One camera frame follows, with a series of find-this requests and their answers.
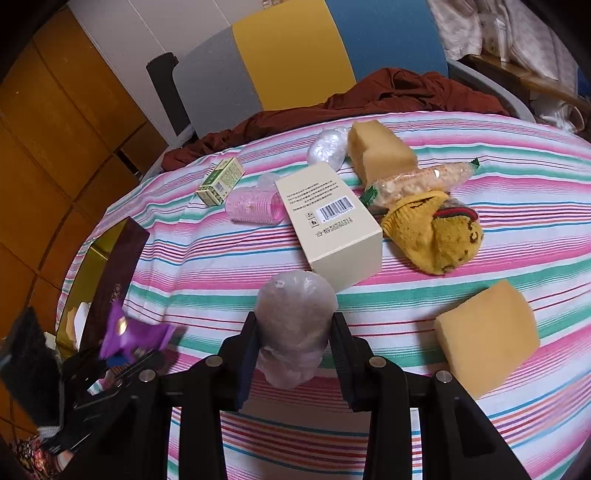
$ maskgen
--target black brush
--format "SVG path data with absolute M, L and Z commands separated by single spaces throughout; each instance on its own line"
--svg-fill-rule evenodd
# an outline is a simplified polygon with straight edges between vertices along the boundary
M 24 310 L 0 348 L 0 378 L 42 436 L 60 428 L 61 378 L 32 308 Z

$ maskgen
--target wooden cabinet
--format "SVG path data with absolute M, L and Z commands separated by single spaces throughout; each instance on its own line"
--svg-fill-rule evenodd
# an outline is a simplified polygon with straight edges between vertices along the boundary
M 0 84 L 0 338 L 27 305 L 54 330 L 67 270 L 106 208 L 166 144 L 62 9 Z M 35 426 L 0 382 L 0 433 Z
M 0 158 L 0 242 L 35 270 L 70 200 L 2 124 Z
M 121 88 L 69 9 L 59 11 L 41 27 L 34 44 L 54 77 L 111 151 L 146 122 L 142 110 Z
M 0 111 L 12 134 L 71 199 L 109 157 L 32 44 L 0 85 Z

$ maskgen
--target green small box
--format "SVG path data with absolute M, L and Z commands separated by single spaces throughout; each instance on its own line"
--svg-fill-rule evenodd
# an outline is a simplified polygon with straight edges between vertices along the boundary
M 205 205 L 221 205 L 228 193 L 244 175 L 244 168 L 236 157 L 224 158 L 197 189 Z

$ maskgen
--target purple candy wrapper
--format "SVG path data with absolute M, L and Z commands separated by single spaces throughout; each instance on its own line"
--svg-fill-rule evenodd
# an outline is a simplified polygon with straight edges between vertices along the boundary
M 135 362 L 137 350 L 163 350 L 170 341 L 174 325 L 152 325 L 125 317 L 120 301 L 113 303 L 107 321 L 107 331 L 100 347 L 102 359 L 122 353 L 129 362 Z

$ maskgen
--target yellow sponge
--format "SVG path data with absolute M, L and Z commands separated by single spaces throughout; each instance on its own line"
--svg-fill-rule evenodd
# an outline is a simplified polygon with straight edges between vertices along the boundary
M 473 398 L 501 386 L 540 346 L 534 312 L 501 280 L 435 319 L 454 377 Z
M 353 122 L 348 152 L 364 187 L 418 168 L 417 155 L 412 148 L 377 120 Z

